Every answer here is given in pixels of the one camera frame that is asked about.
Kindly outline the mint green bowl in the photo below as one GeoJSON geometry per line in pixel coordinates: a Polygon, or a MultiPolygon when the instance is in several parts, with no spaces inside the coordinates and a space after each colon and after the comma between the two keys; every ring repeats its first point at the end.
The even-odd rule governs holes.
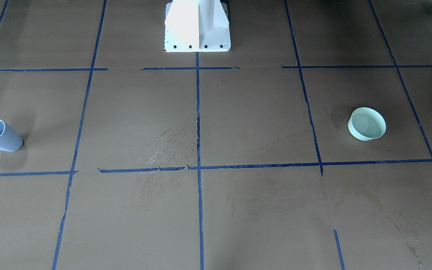
{"type": "Polygon", "coordinates": [[[348,130],[358,140],[375,140],[386,133],[386,121],[376,110],[361,107],[351,113],[348,130]]]}

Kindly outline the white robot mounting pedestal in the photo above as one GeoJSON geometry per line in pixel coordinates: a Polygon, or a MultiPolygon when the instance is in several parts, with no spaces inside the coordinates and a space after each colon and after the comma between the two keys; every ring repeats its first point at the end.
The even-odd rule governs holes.
{"type": "Polygon", "coordinates": [[[226,0],[173,0],[166,4],[164,24],[167,53],[230,51],[226,0]]]}

